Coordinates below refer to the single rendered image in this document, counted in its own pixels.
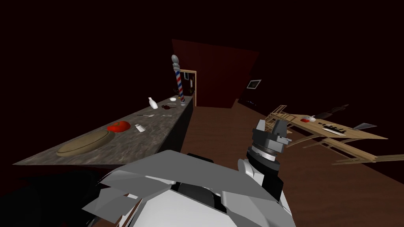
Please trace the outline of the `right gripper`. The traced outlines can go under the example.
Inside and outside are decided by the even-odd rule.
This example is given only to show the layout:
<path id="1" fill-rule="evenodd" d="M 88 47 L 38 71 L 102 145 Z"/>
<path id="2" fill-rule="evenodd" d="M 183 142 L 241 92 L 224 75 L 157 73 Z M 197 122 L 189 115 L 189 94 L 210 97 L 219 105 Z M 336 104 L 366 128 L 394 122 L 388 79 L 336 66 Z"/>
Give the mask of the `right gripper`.
<path id="1" fill-rule="evenodd" d="M 273 133 L 265 131 L 266 121 L 259 119 L 252 130 L 252 140 L 255 144 L 278 153 L 283 153 L 284 147 L 292 141 L 287 138 L 287 121 L 276 120 Z"/>

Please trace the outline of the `light wooden chair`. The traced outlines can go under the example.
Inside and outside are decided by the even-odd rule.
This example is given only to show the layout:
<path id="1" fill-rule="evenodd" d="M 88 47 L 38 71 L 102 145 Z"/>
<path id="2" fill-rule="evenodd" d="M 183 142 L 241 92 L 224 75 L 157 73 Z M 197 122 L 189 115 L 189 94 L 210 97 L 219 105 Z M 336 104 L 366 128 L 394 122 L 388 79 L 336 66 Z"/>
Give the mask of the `light wooden chair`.
<path id="1" fill-rule="evenodd" d="M 272 132 L 272 129 L 275 125 L 276 120 L 283 120 L 287 122 L 287 128 L 292 127 L 291 122 L 296 118 L 295 115 L 288 114 L 284 112 L 283 110 L 287 106 L 281 105 L 277 107 L 273 112 L 271 112 L 266 118 L 265 118 L 265 131 L 267 132 Z"/>

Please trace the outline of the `light wooden dining table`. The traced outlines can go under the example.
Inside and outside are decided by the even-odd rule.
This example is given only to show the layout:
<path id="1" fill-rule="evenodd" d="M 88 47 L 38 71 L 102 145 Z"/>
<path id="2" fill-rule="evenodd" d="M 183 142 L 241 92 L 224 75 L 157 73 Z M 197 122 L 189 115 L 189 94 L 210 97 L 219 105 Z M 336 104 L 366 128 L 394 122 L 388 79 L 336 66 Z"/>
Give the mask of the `light wooden dining table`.
<path id="1" fill-rule="evenodd" d="M 364 139 L 377 139 L 377 140 L 385 140 L 385 137 L 377 136 L 371 133 L 367 133 L 360 130 L 353 130 L 352 128 L 345 127 L 337 124 L 337 128 L 342 128 L 345 133 L 339 135 L 335 134 L 331 131 L 327 131 L 324 127 L 319 123 L 323 124 L 332 124 L 330 121 L 325 120 L 316 120 L 309 121 L 307 123 L 301 121 L 303 115 L 288 115 L 285 119 L 289 122 L 291 126 L 298 127 L 306 132 L 311 133 L 312 135 L 306 136 L 302 139 L 291 142 L 287 147 L 291 147 L 301 143 L 303 141 L 312 140 L 315 138 L 322 138 L 321 141 L 306 145 L 304 148 L 312 147 L 312 146 L 323 146 L 328 149 L 332 147 L 347 153 L 353 158 L 349 158 L 346 155 L 343 155 L 345 159 L 337 160 L 333 165 L 342 165 L 342 164 L 359 164 L 359 163 L 375 163 L 375 162 L 388 162 L 388 161 L 402 161 L 404 160 L 404 154 L 395 154 L 395 155 L 382 155 L 382 156 L 374 156 L 370 153 L 367 153 L 363 150 L 357 149 L 348 145 L 348 142 L 364 140 Z"/>

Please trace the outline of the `striped tall pepper mill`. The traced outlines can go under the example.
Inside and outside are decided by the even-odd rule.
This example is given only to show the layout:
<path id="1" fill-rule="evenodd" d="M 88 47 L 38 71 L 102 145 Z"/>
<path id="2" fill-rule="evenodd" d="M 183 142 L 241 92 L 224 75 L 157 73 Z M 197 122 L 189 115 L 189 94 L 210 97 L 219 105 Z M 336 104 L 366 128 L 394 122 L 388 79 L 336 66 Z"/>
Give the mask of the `striped tall pepper mill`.
<path id="1" fill-rule="evenodd" d="M 172 55 L 171 60 L 173 62 L 172 66 L 173 66 L 173 70 L 175 72 L 176 82 L 177 82 L 177 85 L 178 85 L 180 103 L 181 103 L 181 106 L 185 106 L 186 103 L 185 103 L 185 98 L 184 98 L 184 95 L 183 95 L 183 87 L 182 87 L 181 76 L 180 76 L 179 59 L 178 59 L 178 57 L 176 55 Z"/>

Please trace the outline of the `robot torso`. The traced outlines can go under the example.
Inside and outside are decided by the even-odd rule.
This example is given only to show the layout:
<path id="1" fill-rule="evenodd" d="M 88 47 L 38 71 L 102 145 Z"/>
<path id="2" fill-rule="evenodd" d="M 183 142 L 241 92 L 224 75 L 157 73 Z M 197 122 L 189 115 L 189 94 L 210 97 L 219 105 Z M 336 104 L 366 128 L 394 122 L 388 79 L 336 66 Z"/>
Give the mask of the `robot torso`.
<path id="1" fill-rule="evenodd" d="M 83 209 L 115 227 L 296 227 L 250 160 L 238 170 L 172 150 L 121 166 Z"/>

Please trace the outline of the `red tomato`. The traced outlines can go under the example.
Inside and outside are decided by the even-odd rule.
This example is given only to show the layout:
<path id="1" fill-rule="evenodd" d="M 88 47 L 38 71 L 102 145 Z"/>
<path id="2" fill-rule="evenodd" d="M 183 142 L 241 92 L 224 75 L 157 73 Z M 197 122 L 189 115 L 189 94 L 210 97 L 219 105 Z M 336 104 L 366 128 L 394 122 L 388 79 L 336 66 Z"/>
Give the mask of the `red tomato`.
<path id="1" fill-rule="evenodd" d="M 114 132 L 114 133 L 120 133 L 120 132 L 129 130 L 130 127 L 131 127 L 131 125 L 127 121 L 118 121 L 118 122 L 108 126 L 107 130 Z"/>

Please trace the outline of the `tan round wooden board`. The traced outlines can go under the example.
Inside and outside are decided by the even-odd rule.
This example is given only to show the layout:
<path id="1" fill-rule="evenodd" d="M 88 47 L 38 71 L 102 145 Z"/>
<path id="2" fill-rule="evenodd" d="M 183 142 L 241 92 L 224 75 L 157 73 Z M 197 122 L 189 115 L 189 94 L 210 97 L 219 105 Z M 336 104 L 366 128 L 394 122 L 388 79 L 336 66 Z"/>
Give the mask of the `tan round wooden board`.
<path id="1" fill-rule="evenodd" d="M 106 145 L 111 142 L 114 137 L 114 132 L 108 130 L 96 131 L 63 145 L 57 150 L 56 155 L 69 157 L 85 154 Z"/>

